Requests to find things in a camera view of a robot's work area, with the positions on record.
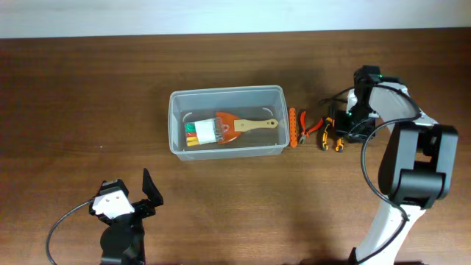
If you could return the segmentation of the clear plastic container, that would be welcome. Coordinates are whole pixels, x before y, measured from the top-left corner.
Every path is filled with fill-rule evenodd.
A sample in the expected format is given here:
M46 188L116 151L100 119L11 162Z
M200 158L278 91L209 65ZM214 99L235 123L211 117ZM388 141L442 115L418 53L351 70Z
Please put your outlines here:
M290 141L278 85L176 91L169 99L169 148L180 160L278 155Z

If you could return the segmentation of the small red-handled cutting pliers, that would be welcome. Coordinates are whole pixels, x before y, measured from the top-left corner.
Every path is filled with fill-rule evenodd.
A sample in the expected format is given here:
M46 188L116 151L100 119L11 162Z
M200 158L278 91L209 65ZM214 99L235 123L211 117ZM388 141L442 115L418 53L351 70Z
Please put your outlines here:
M306 110L302 111L300 114L301 133L298 140L299 144L304 144L309 138L310 134L319 130L324 124L324 119L321 118L315 125L308 127L305 122L306 115Z

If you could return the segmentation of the orange scraper with wooden handle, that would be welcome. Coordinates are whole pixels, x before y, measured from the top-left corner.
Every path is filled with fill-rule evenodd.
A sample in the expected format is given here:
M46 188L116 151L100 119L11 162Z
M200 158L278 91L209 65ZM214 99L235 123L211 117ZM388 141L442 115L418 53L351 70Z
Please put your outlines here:
M242 133L257 129L275 129L278 126L276 119L267 120L248 120L240 119L230 113L217 112L216 117L222 120L224 140L218 144L226 144L237 139Z

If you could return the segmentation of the screwdriver set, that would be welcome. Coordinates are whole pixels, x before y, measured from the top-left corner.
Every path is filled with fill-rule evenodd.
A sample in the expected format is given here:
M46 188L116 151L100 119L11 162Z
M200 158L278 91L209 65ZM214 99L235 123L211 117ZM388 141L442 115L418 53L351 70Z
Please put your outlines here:
M220 118L188 122L185 123L184 129L187 146L214 144L224 140Z

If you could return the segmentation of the orange-black long-nose pliers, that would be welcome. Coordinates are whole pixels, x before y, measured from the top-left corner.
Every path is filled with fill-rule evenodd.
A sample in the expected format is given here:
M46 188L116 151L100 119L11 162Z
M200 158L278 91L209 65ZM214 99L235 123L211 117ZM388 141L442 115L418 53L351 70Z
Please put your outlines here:
M323 118L323 124L318 133L319 147L322 151L329 150L329 144L327 140L329 137L335 137L335 151L344 151L344 139L336 135L336 104L333 103L329 107L328 115Z

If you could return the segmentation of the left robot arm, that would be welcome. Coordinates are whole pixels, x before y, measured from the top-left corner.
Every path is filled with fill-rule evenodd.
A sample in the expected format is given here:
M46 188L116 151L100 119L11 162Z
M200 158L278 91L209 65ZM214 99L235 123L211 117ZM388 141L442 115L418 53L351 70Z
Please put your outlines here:
M123 180L104 181L91 200L89 214L107 225L100 238L101 264L146 264L143 220L163 205L148 169L143 169L142 192L146 198L131 203Z

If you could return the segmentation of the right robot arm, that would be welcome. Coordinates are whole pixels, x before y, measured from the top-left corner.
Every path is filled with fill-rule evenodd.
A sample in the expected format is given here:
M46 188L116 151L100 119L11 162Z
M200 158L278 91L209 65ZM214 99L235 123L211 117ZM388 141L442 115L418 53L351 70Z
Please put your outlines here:
M348 262L393 264L410 229L449 193L458 131L428 116L400 78L382 75L377 66L356 70L346 93L346 109L336 114L336 135L361 144L362 175L380 199L369 232ZM367 173L366 149L384 128L389 142L374 184Z

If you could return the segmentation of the orange perforated plastic strip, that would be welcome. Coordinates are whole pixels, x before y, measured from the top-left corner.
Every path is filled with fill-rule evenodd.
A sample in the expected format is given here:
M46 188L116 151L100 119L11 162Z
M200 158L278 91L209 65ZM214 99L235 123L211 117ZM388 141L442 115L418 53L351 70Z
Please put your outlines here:
M294 107L288 109L290 147L295 148L298 145L297 140L297 112Z

